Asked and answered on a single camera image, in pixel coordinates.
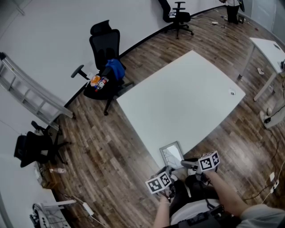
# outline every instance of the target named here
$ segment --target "white table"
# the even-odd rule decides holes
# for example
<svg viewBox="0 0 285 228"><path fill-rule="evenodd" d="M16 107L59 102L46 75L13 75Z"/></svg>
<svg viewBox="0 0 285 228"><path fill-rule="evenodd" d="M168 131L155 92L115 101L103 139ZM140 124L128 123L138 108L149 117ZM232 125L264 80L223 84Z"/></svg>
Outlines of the white table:
<svg viewBox="0 0 285 228"><path fill-rule="evenodd" d="M117 101L162 168L159 148L179 141L182 153L187 153L214 130L244 96L223 72L190 51Z"/></svg>
<svg viewBox="0 0 285 228"><path fill-rule="evenodd" d="M254 101L257 101L257 99L264 93L267 87L270 86L270 84L276 78L276 76L283 73L283 70L281 69L279 62L285 60L285 53L275 41L269 41L257 38L250 38L250 40L252 41L253 45L250 47L248 51L248 56L244 63L242 74L240 74L240 76L244 75L255 48L257 48L265 56L265 58L268 60L268 62L271 64L271 66L274 69L274 72L272 73L269 80L258 92L258 94L254 97Z"/></svg>

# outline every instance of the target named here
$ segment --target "blue cloth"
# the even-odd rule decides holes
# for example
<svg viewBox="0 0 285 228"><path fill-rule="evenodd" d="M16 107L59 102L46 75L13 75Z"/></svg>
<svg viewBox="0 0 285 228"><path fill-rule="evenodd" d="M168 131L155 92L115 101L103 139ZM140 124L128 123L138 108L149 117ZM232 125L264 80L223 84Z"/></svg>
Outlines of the blue cloth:
<svg viewBox="0 0 285 228"><path fill-rule="evenodd" d="M125 76L125 69L118 59L108 60L108 63L105 65L105 67L107 66L113 69L117 81Z"/></svg>

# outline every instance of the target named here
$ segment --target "black baseboard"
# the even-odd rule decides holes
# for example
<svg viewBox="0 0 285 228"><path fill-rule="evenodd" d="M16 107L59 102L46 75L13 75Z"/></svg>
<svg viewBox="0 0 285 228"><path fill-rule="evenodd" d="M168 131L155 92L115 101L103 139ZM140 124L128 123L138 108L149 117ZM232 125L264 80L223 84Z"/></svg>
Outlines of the black baseboard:
<svg viewBox="0 0 285 228"><path fill-rule="evenodd" d="M204 13L204 12L207 12L207 11L210 11L210 10L213 10L213 9L221 8L221 7L224 7L224 6L222 5L222 6L217 6L217 7L211 8L211 9L206 9L206 10L203 10L203 11L201 11L201 12L198 12L198 13L195 13L195 14L191 15L191 17L197 16L197 15L199 15L199 14L201 14L201 13ZM139 45L141 45L143 42L145 42L145 41L147 41L148 39L154 37L155 35L161 33L162 31L164 31L165 29L167 29L169 26L170 26L170 24L167 25L167 26L165 26L164 28L158 30L157 32L155 32L155 33L149 35L148 37L144 38L144 39L141 40L139 43L133 45L133 46L130 47L127 51L124 51L122 54L120 54L120 58L122 58L123 56L127 55L130 51L134 50L136 47L138 47ZM76 94L74 94L74 96L66 103L66 105L64 105L65 108L68 107L68 105L70 105L70 103L84 90L85 86L86 86L86 84L85 84L84 86L82 86L82 88L80 88L80 89L76 92Z"/></svg>

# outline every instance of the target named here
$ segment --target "black trousers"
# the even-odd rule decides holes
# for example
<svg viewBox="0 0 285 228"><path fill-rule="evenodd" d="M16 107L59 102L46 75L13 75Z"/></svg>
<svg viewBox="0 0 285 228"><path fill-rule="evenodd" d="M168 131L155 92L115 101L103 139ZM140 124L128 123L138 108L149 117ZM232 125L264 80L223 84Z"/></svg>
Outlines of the black trousers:
<svg viewBox="0 0 285 228"><path fill-rule="evenodd" d="M195 175L188 176L185 180L185 184L190 190L191 198L188 196L184 183L181 180L175 181L175 197L170 205L170 217L188 203L204 200L205 198L219 199L214 187L207 186L201 181L198 181Z"/></svg>
<svg viewBox="0 0 285 228"><path fill-rule="evenodd" d="M239 24L237 20L237 12L239 11L240 6L227 6L228 12L228 21L229 23Z"/></svg>

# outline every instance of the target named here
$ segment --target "aluminum ladder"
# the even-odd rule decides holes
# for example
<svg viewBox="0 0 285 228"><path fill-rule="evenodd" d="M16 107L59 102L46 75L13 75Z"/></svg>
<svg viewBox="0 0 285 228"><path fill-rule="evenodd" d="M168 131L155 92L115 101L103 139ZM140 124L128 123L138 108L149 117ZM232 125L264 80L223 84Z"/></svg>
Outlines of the aluminum ladder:
<svg viewBox="0 0 285 228"><path fill-rule="evenodd" d="M59 126L54 120L60 114L70 118L74 117L73 113L63 106L62 101L23 72L5 53L0 53L0 60L2 61L0 65L0 85L27 110L56 130L59 130ZM2 75L4 68L12 72L12 77L5 78ZM17 90L17 87L20 88L19 84L22 88L25 88L24 91ZM32 94L33 100L37 99L39 103L28 99L29 94ZM54 114L50 114L44 108L52 110Z"/></svg>

